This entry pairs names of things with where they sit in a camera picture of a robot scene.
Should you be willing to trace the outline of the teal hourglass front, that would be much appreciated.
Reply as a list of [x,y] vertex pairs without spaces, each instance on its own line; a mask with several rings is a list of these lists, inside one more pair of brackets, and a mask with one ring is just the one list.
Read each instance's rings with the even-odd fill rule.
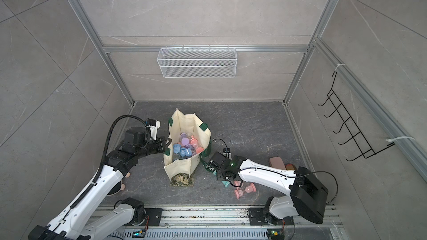
[[226,188],[230,185],[230,182],[228,182],[228,181],[222,181],[222,183]]

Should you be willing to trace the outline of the blue hourglass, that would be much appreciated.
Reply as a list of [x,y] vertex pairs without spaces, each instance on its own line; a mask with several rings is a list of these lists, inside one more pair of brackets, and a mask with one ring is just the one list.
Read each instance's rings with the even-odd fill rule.
[[186,159],[186,158],[192,157],[193,152],[191,148],[184,148],[180,150],[179,155],[181,156],[182,159]]

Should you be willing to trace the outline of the cream canvas tote bag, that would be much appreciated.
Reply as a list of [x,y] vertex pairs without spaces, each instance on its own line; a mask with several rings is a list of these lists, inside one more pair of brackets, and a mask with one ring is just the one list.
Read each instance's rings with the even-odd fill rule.
[[[176,110],[168,120],[170,155],[163,154],[164,170],[172,186],[192,186],[195,180],[195,171],[199,165],[203,165],[208,172],[215,174],[216,170],[209,165],[211,154],[211,131],[207,123],[203,122],[196,114],[184,114]],[[196,138],[204,148],[203,152],[194,154],[190,158],[182,159],[179,155],[184,148],[180,144],[180,134],[186,133],[191,140]]]

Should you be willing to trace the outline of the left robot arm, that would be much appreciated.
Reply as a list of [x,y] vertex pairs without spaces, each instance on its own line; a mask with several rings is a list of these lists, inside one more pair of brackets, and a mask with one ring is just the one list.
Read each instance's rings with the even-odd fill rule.
[[[141,127],[126,131],[121,144],[109,151],[110,138],[117,123],[125,118],[135,119]],[[139,159],[151,154],[161,154],[170,140],[159,137],[160,121],[134,115],[122,115],[115,119],[107,134],[100,166],[93,179],[76,198],[46,226],[36,226],[28,235],[30,240],[103,240],[123,225],[141,225],[149,222],[143,202],[126,198],[111,212],[93,223],[92,214],[108,194],[121,191],[122,179],[130,174]]]

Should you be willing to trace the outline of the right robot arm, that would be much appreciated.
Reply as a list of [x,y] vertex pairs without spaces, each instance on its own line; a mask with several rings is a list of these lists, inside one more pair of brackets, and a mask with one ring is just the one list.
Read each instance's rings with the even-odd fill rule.
[[212,152],[211,147],[201,153],[202,161],[213,168],[220,182],[227,182],[235,190],[235,196],[254,193],[260,184],[282,193],[281,197],[269,197],[263,216],[267,223],[275,223],[287,217],[300,216],[305,220],[322,224],[326,207],[334,202],[329,190],[305,167],[290,166],[283,170],[256,163],[243,156],[230,156],[224,152]]

